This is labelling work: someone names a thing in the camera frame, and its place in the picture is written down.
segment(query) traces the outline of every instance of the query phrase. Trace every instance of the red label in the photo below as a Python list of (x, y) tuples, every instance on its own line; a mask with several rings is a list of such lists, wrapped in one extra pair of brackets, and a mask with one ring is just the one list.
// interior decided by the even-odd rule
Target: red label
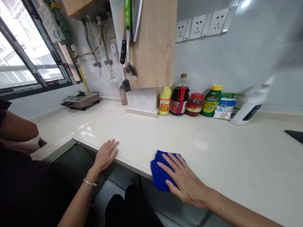
[(185, 112), (186, 106), (187, 106), (187, 101), (186, 102), (171, 101), (170, 111), (175, 114), (182, 114)]
[(190, 112), (200, 112), (202, 110), (202, 106), (195, 106), (195, 105), (192, 105), (192, 104), (187, 104), (187, 107), (186, 109)]

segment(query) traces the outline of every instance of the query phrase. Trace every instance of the silver bracelet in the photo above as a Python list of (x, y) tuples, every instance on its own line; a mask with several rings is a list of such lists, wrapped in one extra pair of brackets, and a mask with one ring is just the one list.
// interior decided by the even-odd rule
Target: silver bracelet
[(91, 186), (94, 186), (94, 187), (98, 186), (98, 182), (97, 183), (88, 182), (85, 178), (83, 178), (83, 182), (87, 183), (87, 184), (89, 184)]

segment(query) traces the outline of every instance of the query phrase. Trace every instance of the floor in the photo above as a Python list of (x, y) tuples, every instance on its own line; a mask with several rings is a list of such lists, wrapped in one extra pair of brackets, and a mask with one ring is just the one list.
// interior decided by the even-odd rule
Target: floor
[[(160, 192), (153, 182), (141, 176), (142, 188), (147, 202), (154, 209), (164, 227), (197, 227), (206, 210), (197, 209), (184, 204), (170, 192)], [(112, 171), (100, 191), (95, 196), (98, 207), (100, 227), (104, 226), (104, 212), (107, 203), (114, 194), (125, 196), (125, 190), (130, 184), (138, 185), (138, 175), (129, 169), (114, 164)], [(219, 217), (212, 215), (205, 227), (231, 227)]]

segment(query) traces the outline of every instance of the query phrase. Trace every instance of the water valve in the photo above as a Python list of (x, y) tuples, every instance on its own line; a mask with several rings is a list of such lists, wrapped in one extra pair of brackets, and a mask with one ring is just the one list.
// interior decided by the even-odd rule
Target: water valve
[(94, 63), (94, 67), (99, 67), (99, 68), (101, 68), (101, 63), (100, 63), (100, 62)]
[(113, 60), (108, 60), (108, 61), (104, 61), (104, 64), (106, 65), (112, 65), (113, 64)]

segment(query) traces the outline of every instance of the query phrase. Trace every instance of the window frame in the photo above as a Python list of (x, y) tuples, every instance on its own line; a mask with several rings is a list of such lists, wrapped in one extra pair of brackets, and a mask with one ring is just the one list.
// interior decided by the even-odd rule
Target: window frame
[[(13, 50), (16, 52), (16, 54), (20, 57), (20, 59), (24, 63), (24, 70), (28, 70), (31, 72), (33, 77), (35, 78), (36, 82), (32, 84), (26, 84), (26, 85), (19, 85), (19, 86), (13, 86), (8, 88), (2, 88), (0, 89), (0, 98), (4, 100), (12, 100), (16, 98), (21, 98), (25, 96), (30, 96), (50, 90), (55, 90), (67, 86), (72, 86), (79, 84), (82, 81), (82, 78), (80, 81), (76, 81), (72, 71), (59, 47), (58, 44), (54, 44), (51, 42), (50, 37), (48, 36), (42, 20), (37, 12), (37, 9), (35, 8), (33, 2), (31, 0), (20, 0), (28, 14), (30, 15), (34, 25), (36, 26), (37, 30), (39, 31), (45, 45), (47, 46), (48, 50), (50, 51), (50, 54), (52, 58), (54, 59), (55, 63), (52, 65), (54, 68), (59, 68), (62, 76), (64, 79), (54, 79), (50, 81), (45, 81), (37, 68), (41, 68), (48, 65), (34, 65), (33, 62), (28, 58), (26, 53), (24, 52), (23, 48), (19, 44), (19, 42), (16, 40), (14, 35), (11, 33), (7, 25), (4, 23), (3, 19), (0, 17), (0, 32), (3, 34), (3, 36), (6, 38), (8, 43), (11, 45)], [(77, 67), (76, 62), (73, 59), (73, 63), (76, 67), (77, 73), (79, 74), (79, 70)], [(7, 66), (11, 69), (14, 69), (16, 67), (15, 71), (20, 71), (20, 66)]]

